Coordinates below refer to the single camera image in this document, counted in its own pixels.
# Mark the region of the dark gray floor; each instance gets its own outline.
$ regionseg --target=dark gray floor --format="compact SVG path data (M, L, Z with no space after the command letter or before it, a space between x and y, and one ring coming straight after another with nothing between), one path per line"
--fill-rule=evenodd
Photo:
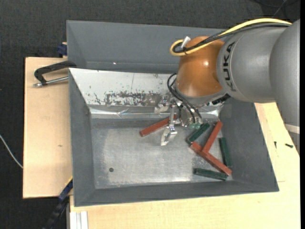
M300 0L293 1L286 1L276 18L300 18ZM0 0L0 134L22 162L23 57L57 57L66 20L229 28L277 9L250 0ZM41 228L56 203L54 198L22 200L22 171L0 144L0 228Z

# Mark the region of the wooden board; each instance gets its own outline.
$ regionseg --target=wooden board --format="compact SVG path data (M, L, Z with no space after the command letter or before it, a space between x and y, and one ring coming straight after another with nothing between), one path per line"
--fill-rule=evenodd
M26 58L24 96L23 197L58 196L72 176L68 81L35 88L38 68L63 58ZM67 69L46 74L67 76Z

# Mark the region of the red block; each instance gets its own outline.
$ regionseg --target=red block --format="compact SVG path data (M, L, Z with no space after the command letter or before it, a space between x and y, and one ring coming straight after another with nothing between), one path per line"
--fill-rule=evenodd
M156 124L153 124L153 125L145 128L145 129L143 129L142 131L140 131L140 135L141 136L146 136L146 135L148 135L148 134L150 134L152 132L155 132L156 130L161 129L164 126L167 126L169 121L170 121L169 117L164 119L164 120L162 120L162 121L159 121Z
M214 166L219 171L226 173L228 176L231 175L232 170L225 166L222 162L220 162L217 158L215 158L210 153L206 153L204 150L200 153L200 156L203 157L207 162L209 162L212 166Z
M203 147L203 151L205 153L209 153L211 146L213 145L218 133L220 132L221 127L223 126L223 123L221 121L218 121L211 133L211 135L209 136L207 142L205 143L204 147Z
M192 145L190 148L197 154L200 154L202 151L202 147L196 142L192 142Z
M231 169L229 169L226 165L224 165L222 162L220 162L216 157L214 157L210 153L206 153L198 143L193 142L191 145L191 149L219 171L226 173L228 176L231 175L232 173Z

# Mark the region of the yellow cable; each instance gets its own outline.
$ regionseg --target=yellow cable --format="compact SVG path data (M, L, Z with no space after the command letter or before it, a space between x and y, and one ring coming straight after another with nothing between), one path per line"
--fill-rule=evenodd
M282 21L282 20L278 20L278 19L269 19L269 18L262 18L262 19L255 19L255 20L251 20L251 21L247 21L247 22L244 22L244 23L241 23L239 25L236 25L226 31L224 31L223 33L221 33L220 35L225 35L225 34L228 34L228 33L231 33L233 31L236 31L236 30L239 30L240 28L242 27L245 27L245 26L248 26L248 25L253 25L253 24L258 24L258 23L266 23L266 22L269 22L269 23L281 23L281 24L288 24L288 25L291 25L290 22L287 22L287 21ZM179 44L179 43L182 43L183 42L183 39L180 39L180 40L177 40L175 41L171 48L170 48L170 52L173 56L183 56L183 55L186 55L186 54L191 54L197 50L200 50L204 47L206 47L207 45L211 44L212 42L209 42L207 44L204 44L204 45L201 45L199 47L196 47L194 49L191 49L189 50L187 53L185 52L174 52L173 51L173 48Z

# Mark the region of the wooden table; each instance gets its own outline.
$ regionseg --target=wooden table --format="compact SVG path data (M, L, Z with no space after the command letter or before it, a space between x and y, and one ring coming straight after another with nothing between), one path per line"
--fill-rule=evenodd
M35 69L65 61L26 58L23 197L58 196L72 175L68 82L34 88ZM46 75L63 77L67 70ZM300 228L300 157L278 109L255 104L279 192L130 204L74 207L88 211L89 228L287 229Z

